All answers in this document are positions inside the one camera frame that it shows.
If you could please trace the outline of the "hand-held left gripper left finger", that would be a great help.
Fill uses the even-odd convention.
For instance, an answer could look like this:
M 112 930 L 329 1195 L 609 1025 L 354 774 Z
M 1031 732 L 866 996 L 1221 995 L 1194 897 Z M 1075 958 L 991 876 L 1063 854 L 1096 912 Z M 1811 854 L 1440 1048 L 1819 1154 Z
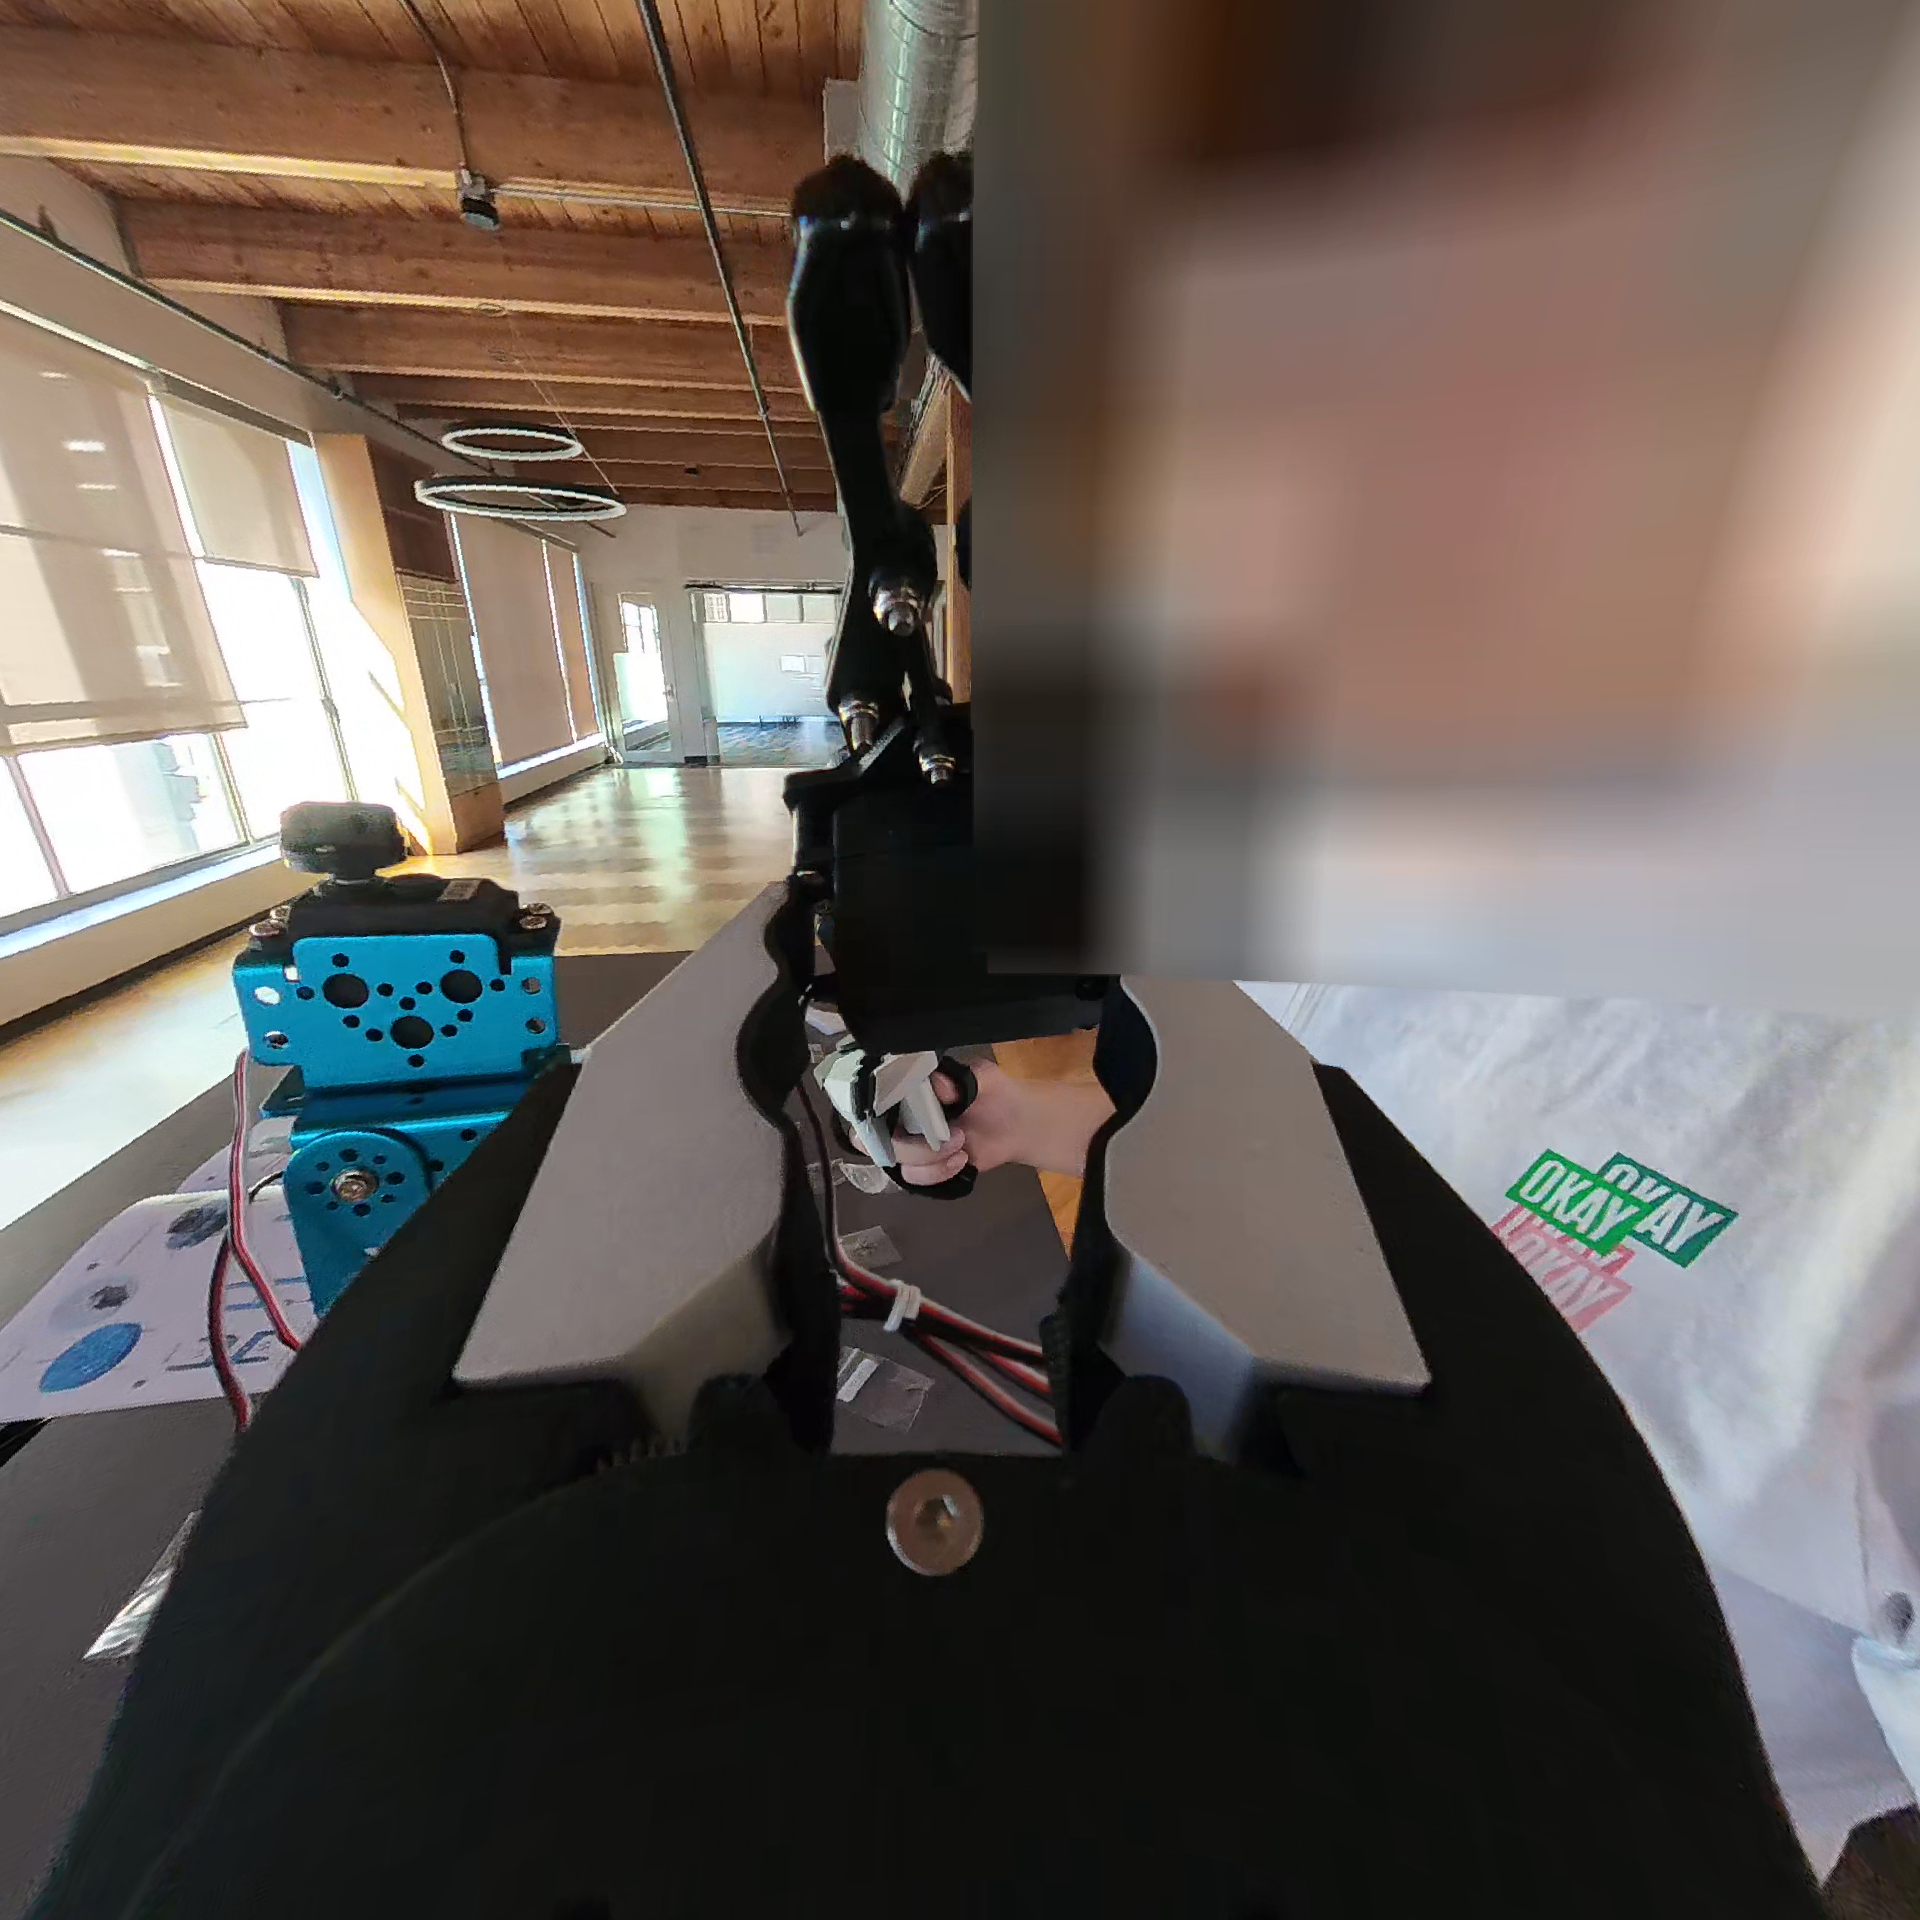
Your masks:
M 585 1050 L 459 1386 L 613 1383 L 683 1439 L 707 1380 L 754 1377 L 827 1451 L 840 1311 L 791 1112 L 809 982 L 809 902 L 778 880 Z

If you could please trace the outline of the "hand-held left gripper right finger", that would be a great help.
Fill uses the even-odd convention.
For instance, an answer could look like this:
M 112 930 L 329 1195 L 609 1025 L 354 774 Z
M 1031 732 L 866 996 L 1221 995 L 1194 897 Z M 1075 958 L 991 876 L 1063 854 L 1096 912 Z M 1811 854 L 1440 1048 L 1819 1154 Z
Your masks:
M 1205 1455 L 1255 1455 L 1277 1393 L 1419 1398 L 1429 1364 L 1309 1051 L 1241 986 L 1112 983 L 1047 1360 L 1066 1450 L 1122 1378 L 1173 1383 Z

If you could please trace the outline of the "black toy claw with servo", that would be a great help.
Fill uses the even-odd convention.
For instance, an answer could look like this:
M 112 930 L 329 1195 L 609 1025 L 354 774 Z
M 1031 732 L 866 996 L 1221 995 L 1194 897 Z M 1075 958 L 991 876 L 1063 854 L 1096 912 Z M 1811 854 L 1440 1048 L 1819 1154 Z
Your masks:
M 834 1007 L 867 1051 L 1091 1030 L 1112 977 L 989 960 L 970 710 L 931 657 L 937 544 L 881 433 L 917 329 L 951 385 L 969 387 L 974 156 L 931 153 L 907 193 L 834 159 L 800 184 L 791 212 L 786 329 L 850 551 L 824 676 L 845 752 L 784 791 L 792 882 L 819 914 Z

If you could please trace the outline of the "blue toy robot arm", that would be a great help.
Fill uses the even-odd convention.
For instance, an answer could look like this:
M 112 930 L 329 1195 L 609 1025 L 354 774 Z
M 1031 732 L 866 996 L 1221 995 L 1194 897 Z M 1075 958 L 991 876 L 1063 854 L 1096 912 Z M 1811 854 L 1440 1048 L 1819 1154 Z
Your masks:
M 253 1066 L 280 1070 L 279 1188 L 325 1318 L 512 1113 L 560 1042 L 560 914 L 483 878 L 393 878 L 391 808 L 298 803 L 282 863 L 315 884 L 246 932 L 230 967 Z

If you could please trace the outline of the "person's right hand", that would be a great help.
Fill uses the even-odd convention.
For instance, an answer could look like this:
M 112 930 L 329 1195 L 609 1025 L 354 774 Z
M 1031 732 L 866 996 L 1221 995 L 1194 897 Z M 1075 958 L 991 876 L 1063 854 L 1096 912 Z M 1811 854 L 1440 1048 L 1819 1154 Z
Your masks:
M 1075 1202 L 1088 1153 L 1114 1106 L 1094 1082 L 1019 1079 L 993 1064 L 969 1068 L 974 1095 L 949 1121 L 949 1138 L 894 1135 L 895 1174 L 907 1188 L 931 1188 L 965 1171 L 1033 1169 L 1051 1206 Z

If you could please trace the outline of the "assembly instruction booklet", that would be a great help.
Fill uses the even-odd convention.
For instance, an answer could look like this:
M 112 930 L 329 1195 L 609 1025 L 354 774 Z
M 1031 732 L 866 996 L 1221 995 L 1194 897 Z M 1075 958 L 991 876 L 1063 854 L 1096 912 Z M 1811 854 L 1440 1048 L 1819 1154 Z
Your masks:
M 1 1422 L 53 1422 L 189 1402 L 223 1404 L 208 1346 L 208 1286 L 225 1192 L 208 1162 L 185 1192 L 142 1198 L 55 1272 L 1 1332 Z M 279 1177 L 249 1200 L 246 1247 L 297 1338 L 317 1324 Z M 223 1290 L 230 1368 L 251 1395 L 291 1363 L 235 1264 Z

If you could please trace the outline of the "beige roller blind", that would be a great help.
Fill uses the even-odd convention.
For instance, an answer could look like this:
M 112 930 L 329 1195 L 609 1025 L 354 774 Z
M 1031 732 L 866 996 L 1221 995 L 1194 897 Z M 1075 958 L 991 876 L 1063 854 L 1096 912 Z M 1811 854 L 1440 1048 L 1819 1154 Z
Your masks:
M 150 399 L 117 360 L 1 321 L 1 751 L 240 730 Z
M 203 560 L 317 578 L 291 460 L 307 438 L 169 375 L 150 395 Z

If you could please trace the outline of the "thin ceiling sprinkler pipe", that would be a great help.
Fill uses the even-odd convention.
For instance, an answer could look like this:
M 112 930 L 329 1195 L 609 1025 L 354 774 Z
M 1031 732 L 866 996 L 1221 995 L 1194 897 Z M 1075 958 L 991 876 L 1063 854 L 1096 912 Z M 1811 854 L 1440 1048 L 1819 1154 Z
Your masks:
M 791 486 L 789 473 L 786 473 L 784 456 L 781 456 L 778 443 L 776 443 L 776 427 L 774 427 L 774 422 L 771 422 L 771 407 L 768 402 L 768 395 L 765 395 L 765 388 L 763 388 L 763 382 L 760 382 L 760 369 L 759 369 L 757 350 L 751 346 L 751 329 L 747 324 L 745 312 L 739 308 L 739 300 L 735 296 L 735 283 L 734 283 L 734 274 L 731 274 L 731 267 L 729 267 L 729 256 L 725 252 L 722 228 L 718 225 L 718 211 L 714 211 L 714 204 L 712 204 L 712 196 L 711 196 L 711 191 L 707 191 L 707 184 L 706 184 L 703 162 L 702 162 L 702 156 L 699 156 L 699 145 L 697 145 L 697 137 L 693 132 L 693 124 L 687 120 L 687 111 L 685 111 L 685 102 L 683 102 L 683 91 L 680 91 L 680 82 L 679 82 L 679 72 L 675 72 L 673 59 L 672 59 L 670 48 L 666 48 L 664 26 L 663 26 L 663 19 L 659 19 L 659 11 L 657 11 L 657 2 L 635 2 L 635 11 L 639 17 L 639 31 L 642 31 L 648 58 L 650 58 L 654 70 L 655 70 L 666 124 L 672 126 L 672 132 L 673 132 L 673 139 L 675 139 L 675 147 L 679 147 L 679 156 L 680 156 L 685 175 L 687 175 L 687 187 L 689 187 L 689 195 L 693 195 L 693 206 L 695 206 L 695 211 L 699 215 L 699 222 L 702 222 L 702 228 L 703 228 L 703 241 L 706 241 L 706 248 L 707 248 L 707 254 L 711 254 L 712 271 L 718 274 L 718 283 L 719 283 L 725 308 L 726 308 L 726 321 L 731 322 L 731 332 L 734 332 L 734 338 L 735 338 L 735 350 L 738 350 L 742 370 L 745 370 L 747 382 L 750 382 L 750 393 L 751 393 L 751 401 L 754 401 L 759 430 L 760 430 L 760 438 L 765 440 L 765 446 L 768 446 L 770 457 L 771 457 L 776 491 L 781 496 L 784 513 L 791 519 L 791 528 L 797 536 L 801 531 L 800 528 L 800 505 L 794 500 L 794 491 L 792 491 L 792 486 Z

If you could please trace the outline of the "silver ventilation duct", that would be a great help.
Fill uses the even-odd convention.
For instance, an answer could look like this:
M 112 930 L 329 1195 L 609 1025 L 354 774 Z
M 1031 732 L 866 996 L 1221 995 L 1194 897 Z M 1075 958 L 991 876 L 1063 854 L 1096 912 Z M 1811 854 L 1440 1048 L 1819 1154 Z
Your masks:
M 856 153 L 907 196 L 926 160 L 969 153 L 977 2 L 866 2 Z

